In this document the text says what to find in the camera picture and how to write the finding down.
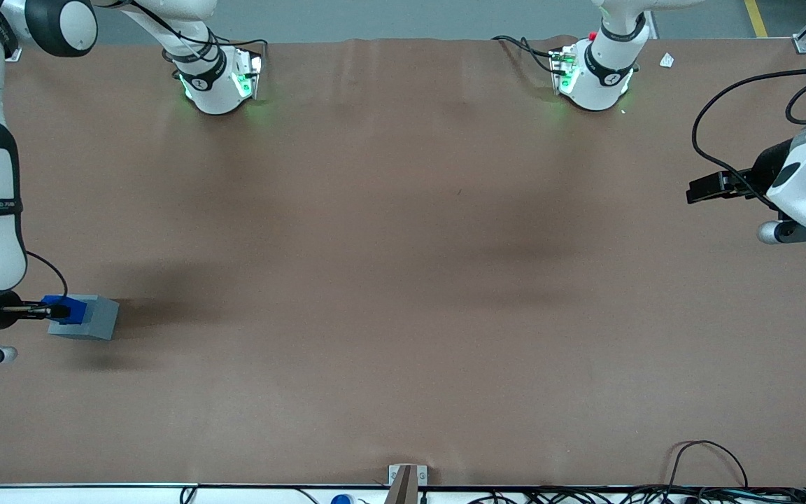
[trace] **end effector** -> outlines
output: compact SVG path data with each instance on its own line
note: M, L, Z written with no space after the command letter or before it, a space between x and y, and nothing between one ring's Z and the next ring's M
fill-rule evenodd
M765 150L751 169L739 175L742 178L721 171L692 181L687 202L752 198L751 186L778 209L776 220L758 228L758 238L768 244L806 242L806 128L793 139Z

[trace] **brown paper sheet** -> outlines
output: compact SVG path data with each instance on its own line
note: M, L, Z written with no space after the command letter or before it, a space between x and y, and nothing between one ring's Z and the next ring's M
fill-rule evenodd
M806 245L758 243L762 205L684 201L716 169L698 109L806 57L655 41L640 62L593 114L493 42L276 45L262 101L212 118L154 48L25 54L6 108L28 248L122 313L106 344L0 332L20 351L0 482L411 461L435 484L645 484L712 438L752 484L806 485ZM704 146L749 166L796 133L803 82L724 99ZM21 294L57 291L31 268ZM737 481L694 449L678 482Z

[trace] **white robotic arm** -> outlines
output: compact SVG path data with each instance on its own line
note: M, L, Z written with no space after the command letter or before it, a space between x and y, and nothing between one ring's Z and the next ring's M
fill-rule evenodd
M220 42L202 22L215 0L98 0L120 8L147 29L176 64L185 92L208 114L232 111L255 95L260 56ZM23 279L27 252L20 232L20 163L6 126L2 93L6 58L32 44L57 57L80 57L92 49L98 25L90 0L0 0L0 329L18 319L67 319L63 297L53 304L24 302L12 291ZM13 358L0 349L0 363Z
M646 11L682 9L704 0L592 0L602 11L594 39L583 38L554 57L553 86L588 111L611 108L627 92L639 52L651 33Z
M790 110L791 105L786 111L787 118ZM777 220L768 221L758 228L758 238L762 242L806 242L806 128L792 139L764 150L749 169L738 173L720 171L692 181L686 197L692 204L714 198L752 198L756 197L754 192L765 194L765 203L778 213Z
M185 95L205 114L225 114L253 98L262 58L216 38L204 20L215 0L94 0L120 9L153 35L179 70Z

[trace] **blue object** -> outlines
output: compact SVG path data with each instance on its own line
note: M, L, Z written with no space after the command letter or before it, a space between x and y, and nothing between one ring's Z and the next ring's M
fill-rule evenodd
M42 303L69 307L70 316L65 316L65 318L51 318L51 316L49 316L49 320L54 320L58 323L83 323L83 318L86 316L86 303L71 299L70 297L65 297L64 300L61 300L61 296L45 296L42 297Z
M48 334L70 338L71 340L103 340L110 341L114 337L114 325L118 321L120 305L116 301L102 296L71 294L71 301L86 305L83 321L80 323L48 323ZM70 319L73 319L73 307Z

